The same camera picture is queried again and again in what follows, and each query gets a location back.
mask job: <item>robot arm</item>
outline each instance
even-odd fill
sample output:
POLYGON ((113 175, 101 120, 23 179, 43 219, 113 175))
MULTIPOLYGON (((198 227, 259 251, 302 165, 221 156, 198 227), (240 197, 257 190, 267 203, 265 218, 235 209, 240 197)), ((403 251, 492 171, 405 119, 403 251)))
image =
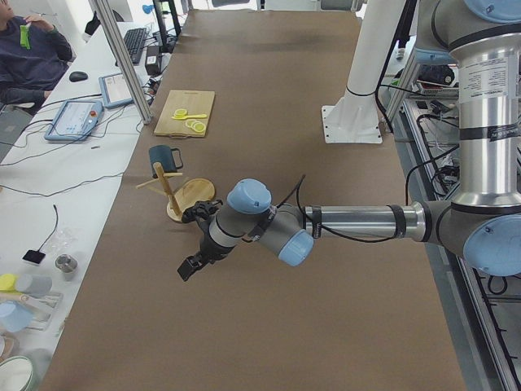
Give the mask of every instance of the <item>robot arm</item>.
POLYGON ((218 213, 199 224, 201 248, 179 268, 182 278, 226 257, 245 235, 296 266, 324 230, 350 239, 430 242, 491 275, 520 273, 521 194, 515 166, 521 2, 421 0, 417 50, 426 62, 447 52, 458 62, 460 188, 451 201, 308 207, 304 214, 271 206, 264 185, 248 179, 235 187, 218 213))

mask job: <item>dark blue sweater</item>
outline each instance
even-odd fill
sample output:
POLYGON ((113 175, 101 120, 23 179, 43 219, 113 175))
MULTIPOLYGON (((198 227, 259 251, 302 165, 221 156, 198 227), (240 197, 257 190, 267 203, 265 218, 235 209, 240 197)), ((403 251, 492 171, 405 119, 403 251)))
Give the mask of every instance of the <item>dark blue sweater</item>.
POLYGON ((0 31, 0 101, 41 105, 43 91, 53 90, 67 71, 72 50, 62 34, 34 26, 29 28, 31 49, 23 48, 22 24, 25 20, 15 16, 7 22, 7 30, 0 31))

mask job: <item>wooden stand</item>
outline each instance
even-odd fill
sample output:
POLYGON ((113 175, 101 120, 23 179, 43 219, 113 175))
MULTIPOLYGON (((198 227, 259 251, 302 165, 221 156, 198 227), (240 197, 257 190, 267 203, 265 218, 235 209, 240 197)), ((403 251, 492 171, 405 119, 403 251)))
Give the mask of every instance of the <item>wooden stand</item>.
POLYGON ((204 178, 191 179, 176 189, 176 191, 172 191, 168 179, 181 177, 182 173, 165 173, 163 165, 159 161, 155 162, 153 167, 157 174, 157 179, 137 185, 136 189, 146 187, 166 196, 169 201, 166 205, 166 213, 175 222, 181 222, 183 212, 194 206, 197 201, 210 201, 215 196, 213 183, 204 178), (163 191, 151 186, 156 182, 161 183, 163 191))

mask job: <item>dark blue mug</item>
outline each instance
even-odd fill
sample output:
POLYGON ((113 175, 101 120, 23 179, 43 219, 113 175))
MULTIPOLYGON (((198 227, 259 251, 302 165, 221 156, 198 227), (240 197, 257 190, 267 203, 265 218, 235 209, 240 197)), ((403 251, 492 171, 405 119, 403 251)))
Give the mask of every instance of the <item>dark blue mug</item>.
POLYGON ((150 157, 150 166, 152 167, 153 178, 157 178, 157 174, 154 170, 155 162, 161 163, 165 173, 176 173, 179 169, 182 169, 183 163, 179 148, 171 148, 168 145, 156 145, 148 150, 148 156, 150 157), (179 155, 179 161, 181 161, 180 165, 177 165, 173 158, 175 152, 179 155))

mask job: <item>white table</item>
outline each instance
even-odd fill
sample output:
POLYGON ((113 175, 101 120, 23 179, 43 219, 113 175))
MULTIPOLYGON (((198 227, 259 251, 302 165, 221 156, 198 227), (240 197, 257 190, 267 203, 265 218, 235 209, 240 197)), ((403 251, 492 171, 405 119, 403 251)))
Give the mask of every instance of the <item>white table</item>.
MULTIPOLYGON (((138 26, 120 24, 122 33, 134 27, 138 26)), ((135 69, 143 81, 148 80, 144 59, 135 69)), ((114 57, 100 27, 46 103, 99 94, 98 77, 117 72, 119 68, 115 66, 114 57), (86 81, 70 82, 68 75, 76 70, 86 72, 89 78, 86 81)), ((44 107, 33 121, 52 119, 60 105, 61 103, 57 103, 44 107)), ((84 181, 123 173, 138 141, 138 131, 142 125, 134 105, 128 106, 123 112, 121 109, 104 112, 101 118, 104 124, 93 132, 93 136, 98 136, 97 138, 88 137, 82 143, 64 146, 44 156, 15 165, 0 166, 0 186, 50 194, 84 181), (115 118, 119 114, 119 118, 107 122, 109 117, 115 118)), ((25 135, 38 130, 40 125, 43 123, 26 130, 16 144, 24 145, 25 135)), ((38 133, 29 135, 27 147, 13 147, 2 164, 10 164, 63 145, 48 143, 43 138, 45 131, 46 126, 38 133)), ((52 291, 63 294, 63 300, 45 331, 25 329, 15 334, 20 342, 16 353, 30 357, 36 364, 39 376, 45 373, 58 344, 60 331, 80 289, 119 187, 120 176, 115 176, 51 197, 26 195, 6 188, 0 192, 0 274, 48 275, 53 279, 52 291), (59 214, 57 231, 42 249, 46 253, 45 259, 41 265, 34 266, 23 261, 22 256, 29 249, 38 249, 52 232, 55 225, 53 204, 59 214), (73 256, 78 262, 77 272, 70 281, 64 279, 63 273, 55 267, 55 259, 62 253, 73 256)))

